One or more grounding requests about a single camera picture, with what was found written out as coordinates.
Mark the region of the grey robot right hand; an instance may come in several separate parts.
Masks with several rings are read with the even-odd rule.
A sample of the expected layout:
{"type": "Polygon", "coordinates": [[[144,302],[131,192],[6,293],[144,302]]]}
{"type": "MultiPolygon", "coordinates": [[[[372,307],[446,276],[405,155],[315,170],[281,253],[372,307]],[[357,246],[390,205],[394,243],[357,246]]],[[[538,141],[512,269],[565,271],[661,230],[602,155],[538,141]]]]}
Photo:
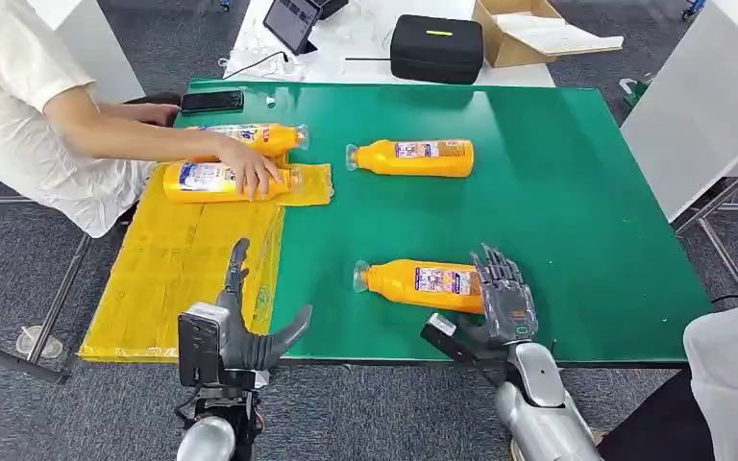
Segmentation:
{"type": "Polygon", "coordinates": [[[529,285],[519,266],[495,247],[481,244],[484,257],[471,253],[480,278],[482,315],[475,323],[465,314],[458,325],[474,342],[489,350],[532,341],[538,331],[537,313],[529,285]]]}

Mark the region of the person's left hand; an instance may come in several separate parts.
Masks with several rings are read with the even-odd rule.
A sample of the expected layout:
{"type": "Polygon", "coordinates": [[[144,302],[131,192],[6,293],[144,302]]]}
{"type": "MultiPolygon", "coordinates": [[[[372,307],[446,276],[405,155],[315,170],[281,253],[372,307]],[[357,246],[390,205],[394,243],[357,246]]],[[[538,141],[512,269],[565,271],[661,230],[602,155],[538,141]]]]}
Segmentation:
{"type": "Polygon", "coordinates": [[[145,124],[172,127],[181,108],[171,104],[144,103],[131,105],[134,119],[145,124]]]}

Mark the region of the person's right hand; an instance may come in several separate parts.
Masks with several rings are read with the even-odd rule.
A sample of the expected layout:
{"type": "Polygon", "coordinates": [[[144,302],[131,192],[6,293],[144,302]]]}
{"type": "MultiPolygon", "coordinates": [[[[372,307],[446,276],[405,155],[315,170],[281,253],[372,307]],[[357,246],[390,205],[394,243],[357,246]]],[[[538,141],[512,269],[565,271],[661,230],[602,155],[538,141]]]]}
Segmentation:
{"type": "Polygon", "coordinates": [[[279,168],[260,152],[238,140],[222,136],[212,141],[212,152],[234,172],[237,190],[249,200],[264,198],[270,184],[282,183],[279,168]]]}

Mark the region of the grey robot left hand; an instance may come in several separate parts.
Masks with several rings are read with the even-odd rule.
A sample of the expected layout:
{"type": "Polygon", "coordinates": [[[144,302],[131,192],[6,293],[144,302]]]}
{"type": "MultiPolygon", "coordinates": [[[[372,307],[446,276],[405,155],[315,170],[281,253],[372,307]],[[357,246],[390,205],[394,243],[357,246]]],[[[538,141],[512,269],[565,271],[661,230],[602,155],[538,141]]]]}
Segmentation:
{"type": "Polygon", "coordinates": [[[255,334],[244,323],[241,313],[243,282],[249,270],[243,267],[250,246],[248,238],[240,238],[231,257],[216,305],[229,311],[227,336],[222,340],[220,356],[226,369],[266,371],[293,346],[311,323],[313,307],[302,306],[294,320],[271,334],[255,334]]]}

